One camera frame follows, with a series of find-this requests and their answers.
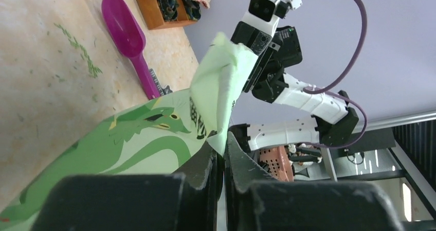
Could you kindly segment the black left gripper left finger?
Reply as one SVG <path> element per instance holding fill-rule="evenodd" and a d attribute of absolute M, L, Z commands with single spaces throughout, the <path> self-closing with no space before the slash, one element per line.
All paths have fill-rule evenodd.
<path fill-rule="evenodd" d="M 217 197 L 218 156 L 203 145 L 173 174 L 66 177 L 32 230 L 215 230 Z"/>

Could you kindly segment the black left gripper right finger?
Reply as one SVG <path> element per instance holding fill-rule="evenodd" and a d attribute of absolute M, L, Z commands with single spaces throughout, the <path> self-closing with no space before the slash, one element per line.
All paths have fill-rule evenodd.
<path fill-rule="evenodd" d="M 361 181 L 280 182 L 227 135 L 228 230 L 404 230 L 378 186 Z"/>

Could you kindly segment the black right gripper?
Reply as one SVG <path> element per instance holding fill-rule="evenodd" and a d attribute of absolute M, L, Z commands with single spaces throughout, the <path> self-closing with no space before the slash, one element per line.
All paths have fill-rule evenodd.
<path fill-rule="evenodd" d="M 274 35 L 268 35 L 245 22 L 239 22 L 231 41 L 244 44 L 258 56 L 243 92 L 251 92 L 257 99 L 273 103 L 289 87 L 283 77 L 285 69 L 302 62 L 295 27 L 279 27 Z"/>

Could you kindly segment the purple plastic scoop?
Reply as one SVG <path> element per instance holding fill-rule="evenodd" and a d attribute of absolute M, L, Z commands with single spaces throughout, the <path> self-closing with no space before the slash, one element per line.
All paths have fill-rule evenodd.
<path fill-rule="evenodd" d="M 102 0 L 101 12 L 118 51 L 132 63 L 148 99 L 160 97 L 143 56 L 145 35 L 124 0 Z"/>

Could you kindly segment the green cat litter bag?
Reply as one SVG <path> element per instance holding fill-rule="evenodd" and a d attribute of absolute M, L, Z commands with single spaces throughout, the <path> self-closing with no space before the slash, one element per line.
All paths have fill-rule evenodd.
<path fill-rule="evenodd" d="M 223 155 L 232 109 L 265 46 L 218 33 L 191 84 L 100 122 L 1 212 L 1 230 L 29 230 L 52 188 L 77 174 L 171 173 L 208 143 Z"/>

